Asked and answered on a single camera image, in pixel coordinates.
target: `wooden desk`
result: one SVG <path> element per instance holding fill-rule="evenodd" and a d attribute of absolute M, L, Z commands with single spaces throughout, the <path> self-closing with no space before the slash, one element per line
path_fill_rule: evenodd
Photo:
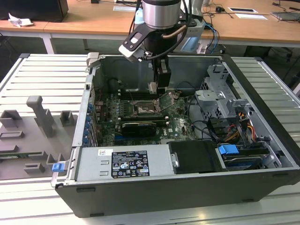
<path fill-rule="evenodd" d="M 113 0 L 91 4 L 89 0 L 68 0 L 68 15 L 63 22 L 34 22 L 35 26 L 17 28 L 8 21 L 0 21 L 0 32 L 7 36 L 40 37 L 48 53 L 55 53 L 52 38 L 80 38 L 124 40 L 134 16 L 133 12 L 113 11 Z M 259 14 L 283 11 L 273 6 L 275 0 L 214 0 L 229 13 L 228 7 L 253 8 Z M 281 5 L 300 8 L 299 3 L 281 1 Z M 215 12 L 215 6 L 205 7 L 204 11 Z M 300 47 L 300 23 L 278 22 L 272 15 L 265 15 L 268 20 L 239 19 L 235 14 L 215 15 L 212 18 L 215 29 L 220 34 L 220 44 L 258 45 L 278 47 Z M 210 41 L 212 32 L 205 30 L 202 40 Z"/>
<path fill-rule="evenodd" d="M 283 12 L 283 9 L 273 6 L 275 0 L 214 0 L 213 3 L 221 4 L 226 12 L 232 13 L 228 7 L 253 8 L 257 14 L 270 14 L 271 12 Z M 281 6 L 291 11 L 289 7 L 300 8 L 296 2 L 281 1 Z M 203 11 L 215 13 L 216 6 L 204 7 Z M 256 42 L 255 45 L 266 45 L 267 43 L 295 43 L 300 45 L 300 23 L 278 22 L 273 15 L 264 15 L 268 20 L 240 19 L 235 14 L 216 14 L 212 18 L 214 28 L 220 33 L 221 43 L 234 42 Z M 206 15 L 205 20 L 210 23 L 210 18 Z M 212 38 L 211 31 L 205 30 L 202 38 Z"/>
<path fill-rule="evenodd" d="M 69 11 L 63 22 L 49 22 L 44 32 L 72 34 L 127 35 L 134 12 L 113 11 L 111 2 L 91 4 L 68 0 Z"/>

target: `paper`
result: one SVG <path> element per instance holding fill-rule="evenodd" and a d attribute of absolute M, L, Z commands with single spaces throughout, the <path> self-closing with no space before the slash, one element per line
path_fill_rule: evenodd
<path fill-rule="evenodd" d="M 127 6 L 114 6 L 113 11 L 127 11 L 127 12 L 135 12 L 135 7 L 127 7 Z"/>
<path fill-rule="evenodd" d="M 20 18 L 12 16 L 10 13 L 9 13 L 8 21 L 10 21 L 12 25 L 14 25 L 16 27 L 19 27 L 19 28 L 21 26 L 31 26 L 31 25 L 33 25 L 33 23 L 31 22 L 30 19 L 20 19 Z"/>
<path fill-rule="evenodd" d="M 255 20 L 267 20 L 263 15 L 252 15 L 252 14 L 235 14 L 240 19 L 255 19 Z"/>

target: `metal bracket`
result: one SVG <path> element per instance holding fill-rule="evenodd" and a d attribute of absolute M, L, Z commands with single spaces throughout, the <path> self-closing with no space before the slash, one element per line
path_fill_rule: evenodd
<path fill-rule="evenodd" d="M 248 102 L 247 99 L 239 99 L 239 100 L 234 100 L 234 99 L 230 99 L 228 100 L 228 102 L 226 103 L 227 109 L 228 109 L 228 115 L 235 115 L 235 110 L 234 108 L 237 106 L 246 106 L 246 105 L 250 105 L 250 103 Z"/>

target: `power supply label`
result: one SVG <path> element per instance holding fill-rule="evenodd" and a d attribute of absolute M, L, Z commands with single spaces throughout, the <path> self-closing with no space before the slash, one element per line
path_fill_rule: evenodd
<path fill-rule="evenodd" d="M 147 151 L 124 151 L 112 153 L 112 177 L 150 176 Z"/>

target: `desk leg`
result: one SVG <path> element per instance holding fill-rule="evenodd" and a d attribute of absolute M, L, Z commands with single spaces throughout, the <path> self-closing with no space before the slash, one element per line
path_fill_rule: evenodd
<path fill-rule="evenodd" d="M 88 40 L 87 39 L 82 39 L 82 40 L 83 40 L 84 49 L 89 50 Z"/>
<path fill-rule="evenodd" d="M 51 39 L 50 34 L 41 34 L 41 38 L 43 39 L 45 48 L 48 54 L 56 54 L 55 46 L 53 44 L 53 40 Z"/>

